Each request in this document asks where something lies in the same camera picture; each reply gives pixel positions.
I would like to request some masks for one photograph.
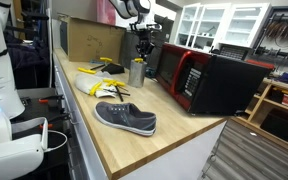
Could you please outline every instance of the microwave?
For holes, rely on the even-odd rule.
[[[156,79],[188,113],[236,115],[245,111],[269,71],[165,43]]]

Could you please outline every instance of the shoe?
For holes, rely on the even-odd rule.
[[[134,104],[110,104],[99,102],[95,115],[105,125],[131,131],[143,136],[155,132],[156,116],[151,112],[142,112]]]

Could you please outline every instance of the white sole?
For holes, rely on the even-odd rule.
[[[140,130],[140,129],[136,129],[136,128],[132,128],[132,127],[127,127],[127,126],[123,126],[123,125],[119,125],[119,124],[113,124],[113,123],[110,123],[110,122],[107,122],[105,121],[96,111],[96,108],[94,109],[94,112],[95,112],[95,115],[97,117],[97,119],[107,125],[107,126],[110,126],[110,127],[113,127],[113,128],[118,128],[118,129],[124,129],[124,130],[127,130],[127,131],[131,131],[133,133],[136,133],[136,134],[140,134],[142,136],[152,136],[155,132],[155,128],[153,130],[150,130],[150,131],[143,131],[143,130]]]

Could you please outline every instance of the cardboard box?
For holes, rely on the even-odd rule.
[[[89,62],[98,60],[100,57],[112,58],[113,62],[119,63],[119,54],[125,28],[112,25],[101,24],[88,20],[83,20],[67,15],[60,15],[60,20],[67,23],[66,31],[61,29],[61,33],[67,32],[67,47],[65,39],[61,35],[61,44],[66,49],[70,61]]]

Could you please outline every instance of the metal cup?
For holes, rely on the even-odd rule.
[[[135,60],[131,61],[130,73],[128,77],[128,85],[137,88],[143,87],[146,66],[147,63],[144,61],[142,62],[135,62]]]

